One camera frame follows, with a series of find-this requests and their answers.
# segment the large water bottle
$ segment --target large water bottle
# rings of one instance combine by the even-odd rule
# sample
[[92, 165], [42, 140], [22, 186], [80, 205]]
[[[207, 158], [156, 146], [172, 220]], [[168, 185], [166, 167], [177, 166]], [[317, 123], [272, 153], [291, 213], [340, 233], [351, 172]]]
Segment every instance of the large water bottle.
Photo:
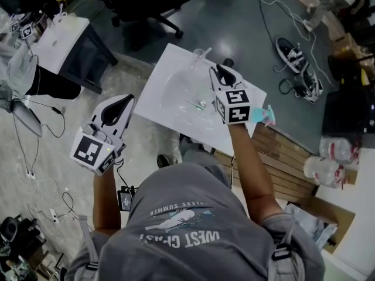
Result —
[[304, 174], [314, 178], [316, 185], [332, 188], [342, 187], [345, 183], [345, 169], [332, 159], [311, 156], [306, 159]]
[[358, 148], [354, 148], [346, 138], [330, 138], [323, 136], [319, 145], [322, 157], [349, 164], [358, 159]]

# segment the white sink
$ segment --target white sink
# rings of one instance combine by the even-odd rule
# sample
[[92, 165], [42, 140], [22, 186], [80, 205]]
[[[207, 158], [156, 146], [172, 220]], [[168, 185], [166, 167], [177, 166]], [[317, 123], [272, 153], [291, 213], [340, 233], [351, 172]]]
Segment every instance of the white sink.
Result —
[[[191, 77], [188, 74], [191, 59], [191, 52], [168, 44], [146, 83], [134, 113], [226, 154], [233, 154], [228, 128], [212, 105], [209, 68], [215, 64], [204, 59]], [[253, 92], [253, 107], [262, 107], [266, 93], [248, 82], [246, 85]], [[191, 103], [199, 101], [205, 103], [203, 110]], [[250, 135], [253, 135], [255, 125], [247, 123]]]

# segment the strap buckle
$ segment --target strap buckle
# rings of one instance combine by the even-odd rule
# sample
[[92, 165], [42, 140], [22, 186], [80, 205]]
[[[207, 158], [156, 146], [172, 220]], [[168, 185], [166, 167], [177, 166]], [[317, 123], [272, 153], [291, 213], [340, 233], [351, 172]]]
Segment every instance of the strap buckle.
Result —
[[278, 261], [292, 257], [292, 248], [288, 244], [279, 244], [276, 246], [275, 252], [272, 254], [272, 260]]

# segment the table leg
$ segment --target table leg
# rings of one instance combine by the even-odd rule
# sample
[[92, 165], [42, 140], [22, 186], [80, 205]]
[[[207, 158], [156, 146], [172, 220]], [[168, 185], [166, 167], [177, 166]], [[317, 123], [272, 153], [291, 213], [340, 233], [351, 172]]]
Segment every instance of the table leg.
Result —
[[88, 88], [89, 90], [96, 92], [97, 94], [101, 94], [101, 88], [97, 85], [94, 85], [86, 80], [80, 79], [73, 74], [66, 72], [66, 71], [60, 71], [59, 75], [69, 79], [70, 81], [77, 83], [83, 87]]
[[95, 32], [94, 28], [91, 25], [86, 27], [88, 37], [93, 41], [93, 43], [98, 47], [99, 51], [106, 56], [110, 64], [115, 66], [118, 63], [118, 60], [114, 57], [111, 51], [106, 47], [103, 41], [100, 39], [99, 35]]

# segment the gray t-shirt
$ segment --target gray t-shirt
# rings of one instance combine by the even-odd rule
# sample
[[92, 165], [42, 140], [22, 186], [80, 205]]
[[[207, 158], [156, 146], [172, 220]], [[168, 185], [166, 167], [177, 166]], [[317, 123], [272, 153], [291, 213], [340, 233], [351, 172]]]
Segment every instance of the gray t-shirt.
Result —
[[[238, 198], [203, 167], [181, 163], [160, 169], [139, 187], [125, 228], [111, 238], [93, 232], [100, 252], [99, 280], [266, 280], [276, 244], [294, 221], [288, 214], [252, 222]], [[324, 264], [303, 229], [292, 248], [306, 280], [323, 280]], [[65, 280], [87, 264], [83, 246]]]

